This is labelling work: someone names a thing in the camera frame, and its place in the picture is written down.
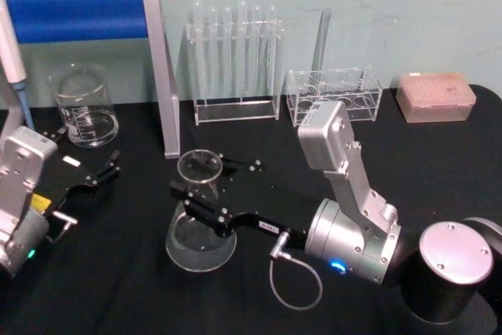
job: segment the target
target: yellow label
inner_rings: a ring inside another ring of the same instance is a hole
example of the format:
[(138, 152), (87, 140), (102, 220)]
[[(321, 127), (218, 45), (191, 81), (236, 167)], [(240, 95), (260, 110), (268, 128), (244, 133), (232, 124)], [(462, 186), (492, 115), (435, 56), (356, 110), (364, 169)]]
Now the yellow label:
[(50, 199), (37, 194), (33, 194), (33, 197), (31, 198), (31, 206), (40, 213), (44, 213), (45, 210), (49, 208), (50, 203)]

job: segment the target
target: test tube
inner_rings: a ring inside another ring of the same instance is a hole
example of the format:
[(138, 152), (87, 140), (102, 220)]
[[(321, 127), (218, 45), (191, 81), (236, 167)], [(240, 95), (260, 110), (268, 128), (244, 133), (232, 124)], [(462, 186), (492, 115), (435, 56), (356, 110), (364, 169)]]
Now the test tube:
[(237, 41), (235, 45), (235, 96), (243, 97), (246, 91), (246, 29), (248, 19), (248, 6), (241, 1), (237, 13)]
[(248, 45), (248, 78), (246, 80), (247, 93), (258, 95), (258, 54), (260, 44), (260, 22), (261, 22), (261, 8), (259, 5), (253, 7), (251, 12), (251, 32)]
[(232, 10), (226, 7), (223, 11), (223, 88), (224, 91), (232, 88)]
[(209, 95), (218, 97), (218, 77), (220, 69), (218, 68), (218, 12), (211, 7), (207, 11), (207, 20), (209, 24)]
[(194, 6), (194, 31), (195, 31), (195, 59), (197, 60), (197, 79), (199, 98), (207, 105), (207, 75), (206, 59), (204, 57), (204, 16), (200, 2)]
[(271, 5), (267, 11), (267, 95), (274, 93), (275, 44), (277, 42), (277, 12)]

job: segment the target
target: white label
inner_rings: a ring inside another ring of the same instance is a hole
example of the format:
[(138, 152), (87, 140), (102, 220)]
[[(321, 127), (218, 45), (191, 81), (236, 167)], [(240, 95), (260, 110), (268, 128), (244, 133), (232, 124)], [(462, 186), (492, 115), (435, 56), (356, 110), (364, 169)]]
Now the white label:
[(276, 235), (279, 234), (279, 228), (275, 227), (274, 225), (270, 225), (265, 223), (264, 221), (258, 221), (258, 226), (262, 229), (265, 229), (266, 231), (271, 231), (272, 233), (275, 233)]
[(64, 156), (63, 161), (66, 162), (67, 164), (73, 165), (75, 168), (78, 168), (80, 166), (80, 161), (75, 160), (70, 156)]

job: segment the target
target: light blue wall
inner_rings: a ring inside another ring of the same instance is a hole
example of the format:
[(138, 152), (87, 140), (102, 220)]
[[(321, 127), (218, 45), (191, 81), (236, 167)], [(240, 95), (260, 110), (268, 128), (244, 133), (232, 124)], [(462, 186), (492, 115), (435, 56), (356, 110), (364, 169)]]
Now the light blue wall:
[[(202, 0), (235, 4), (238, 0)], [(283, 69), (310, 68), (318, 18), (332, 8), (335, 20), (325, 67), (373, 63), (382, 84), (406, 71), (461, 71), (469, 81), (502, 95), (502, 6), (500, 0), (247, 0), (274, 4), (286, 22)], [(176, 68), (177, 85), (186, 96), (180, 40), (195, 0), (162, 0), (166, 34)], [(150, 77), (144, 42), (107, 42), (110, 49), (86, 46), (24, 48), (31, 75), (29, 100), (50, 104), (44, 77), (53, 67), (82, 53), (106, 60), (114, 102), (147, 100)]]

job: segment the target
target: glass beaker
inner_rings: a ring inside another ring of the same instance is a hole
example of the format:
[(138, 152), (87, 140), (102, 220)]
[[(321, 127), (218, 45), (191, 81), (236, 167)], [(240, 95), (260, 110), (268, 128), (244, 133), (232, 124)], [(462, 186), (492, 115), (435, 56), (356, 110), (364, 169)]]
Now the glass beaker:
[[(216, 181), (223, 169), (217, 154), (196, 149), (180, 157), (178, 173), (195, 194), (209, 201), (218, 199)], [(192, 272), (212, 271), (225, 264), (235, 250), (235, 233), (224, 239), (214, 230), (193, 217), (189, 217), (179, 202), (174, 211), (166, 236), (166, 250), (171, 260)]]
[(83, 148), (99, 147), (118, 133), (108, 95), (105, 70), (97, 64), (69, 64), (48, 77), (70, 141)]

